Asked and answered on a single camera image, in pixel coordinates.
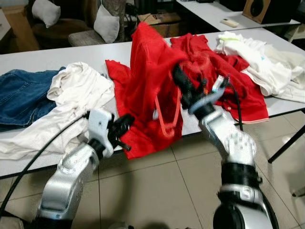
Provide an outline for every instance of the black cable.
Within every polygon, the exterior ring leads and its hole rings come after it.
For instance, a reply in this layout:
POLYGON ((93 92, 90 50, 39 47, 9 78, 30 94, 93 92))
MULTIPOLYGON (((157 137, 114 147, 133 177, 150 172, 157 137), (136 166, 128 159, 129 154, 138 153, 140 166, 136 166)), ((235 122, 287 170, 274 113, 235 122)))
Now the black cable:
POLYGON ((5 207, 11 197, 11 195, 13 194, 13 191, 15 190, 16 186, 18 185, 18 183, 20 182, 21 178, 25 175, 25 173, 27 172, 27 170, 31 167, 31 165, 36 161, 36 159, 43 153, 43 151, 59 136, 61 135, 66 129, 68 129, 70 126, 72 126, 74 123, 76 123, 77 121, 79 121, 82 118, 89 118, 89 111, 82 115, 81 117, 78 117, 77 119, 75 119, 73 122, 71 122, 69 125, 67 125, 65 128, 63 128, 60 132, 58 132, 50 141, 48 141, 43 148, 41 148, 41 150, 32 158, 32 160, 27 164, 27 166, 19 173, 17 179, 15 180, 14 184, 10 187, 9 192, 7 193, 1 208, 0 208, 0 219, 2 217, 2 214, 4 213, 5 207))
POLYGON ((239 102, 239 98, 238 98, 238 93, 237 93, 237 91, 235 90, 233 84, 230 83, 230 86, 231 86, 232 89, 233 89, 234 96, 235 96, 236 103, 237 103, 238 124, 239 124, 239 128, 240 128, 241 131, 244 131, 244 129, 243 129, 243 122, 242 122, 242 110, 241 110, 241 108, 240 108, 240 102, 239 102))

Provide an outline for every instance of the wooden speaker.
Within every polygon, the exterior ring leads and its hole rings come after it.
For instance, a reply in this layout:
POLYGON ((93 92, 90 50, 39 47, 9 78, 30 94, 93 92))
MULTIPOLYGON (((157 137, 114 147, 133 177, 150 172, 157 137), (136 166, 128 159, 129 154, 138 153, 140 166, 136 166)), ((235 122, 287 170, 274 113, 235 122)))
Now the wooden speaker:
POLYGON ((247 0, 243 15, 260 23, 290 22, 301 0, 247 0))

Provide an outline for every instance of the cardboard box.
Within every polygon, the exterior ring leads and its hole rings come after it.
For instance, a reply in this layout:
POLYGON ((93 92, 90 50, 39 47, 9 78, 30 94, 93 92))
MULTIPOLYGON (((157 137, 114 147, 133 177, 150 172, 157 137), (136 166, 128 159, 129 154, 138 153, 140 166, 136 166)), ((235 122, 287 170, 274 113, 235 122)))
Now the cardboard box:
POLYGON ((163 37, 177 37, 181 35, 181 18, 177 13, 144 14, 139 15, 140 22, 153 26, 163 37))

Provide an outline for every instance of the wall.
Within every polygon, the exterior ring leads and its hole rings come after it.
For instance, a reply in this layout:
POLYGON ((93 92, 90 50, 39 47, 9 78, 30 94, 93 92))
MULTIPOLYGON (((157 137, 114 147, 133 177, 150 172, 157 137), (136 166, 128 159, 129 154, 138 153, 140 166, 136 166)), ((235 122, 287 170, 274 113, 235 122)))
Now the wall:
POLYGON ((29 0, 0 0, 0 7, 27 5, 29 0))

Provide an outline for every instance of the speaker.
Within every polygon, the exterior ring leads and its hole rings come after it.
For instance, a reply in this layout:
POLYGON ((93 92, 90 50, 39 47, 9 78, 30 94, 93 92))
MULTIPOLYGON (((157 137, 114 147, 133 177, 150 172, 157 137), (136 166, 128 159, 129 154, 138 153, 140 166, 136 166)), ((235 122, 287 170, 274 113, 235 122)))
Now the speaker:
POLYGON ((243 15, 260 23, 290 22, 301 0, 247 0, 243 15))
POLYGON ((233 11, 243 11, 247 0, 220 0, 220 4, 233 11))

